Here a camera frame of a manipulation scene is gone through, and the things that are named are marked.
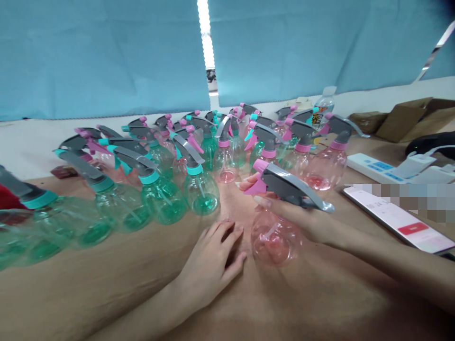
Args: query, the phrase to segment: red object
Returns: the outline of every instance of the red object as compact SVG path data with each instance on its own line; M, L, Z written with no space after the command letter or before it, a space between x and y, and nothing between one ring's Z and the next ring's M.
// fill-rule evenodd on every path
M0 185L0 209L20 208L27 209L19 201L19 198L12 194L9 189Z
M405 227L400 227L398 229L398 231L400 231L404 235L410 235L415 232L423 231L426 229L428 229L428 225L419 222L419 223L414 223L414 224L411 224L411 225L408 225Z

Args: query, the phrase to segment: phone screen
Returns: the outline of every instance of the phone screen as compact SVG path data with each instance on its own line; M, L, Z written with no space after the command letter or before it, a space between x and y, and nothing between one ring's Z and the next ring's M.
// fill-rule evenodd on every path
M395 204L354 187L347 187L343 192L401 239L422 251L439 253L455 247L454 241Z

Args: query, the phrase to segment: power strip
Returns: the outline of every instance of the power strip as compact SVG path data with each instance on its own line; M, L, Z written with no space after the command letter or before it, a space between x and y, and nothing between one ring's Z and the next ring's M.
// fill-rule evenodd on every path
M391 173L395 167L362 153L348 156L347 165L382 184L410 184L410 179L413 178L399 178Z

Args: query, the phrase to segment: brown cardboard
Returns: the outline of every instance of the brown cardboard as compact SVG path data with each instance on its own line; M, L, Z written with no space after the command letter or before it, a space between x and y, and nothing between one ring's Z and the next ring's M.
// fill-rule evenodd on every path
M376 133L399 143L437 133L455 118L455 101L431 97L397 104Z
M349 119L357 124L365 134L374 134L384 123L387 115L379 111L372 111L367 113L353 113L349 116Z

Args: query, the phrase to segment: wooden table surface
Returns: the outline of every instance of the wooden table surface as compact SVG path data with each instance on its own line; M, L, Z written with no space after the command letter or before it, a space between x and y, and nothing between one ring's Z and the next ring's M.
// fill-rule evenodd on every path
M348 154L397 165L404 146L353 138ZM32 182L90 197L79 178ZM374 181L347 168L342 183ZM83 339L172 280L200 232L227 216L245 227L239 245L239 252L248 252L244 272L165 340L450 340L450 316L350 254L306 240L302 256L285 268L256 262L250 247L254 201L235 184L220 185L220 192L221 208L211 216L188 213L171 226L152 223L88 250L65 250L32 267L0 272L0 340ZM396 240L341 194L331 193L328 201L335 220ZM455 239L454 231L429 223Z

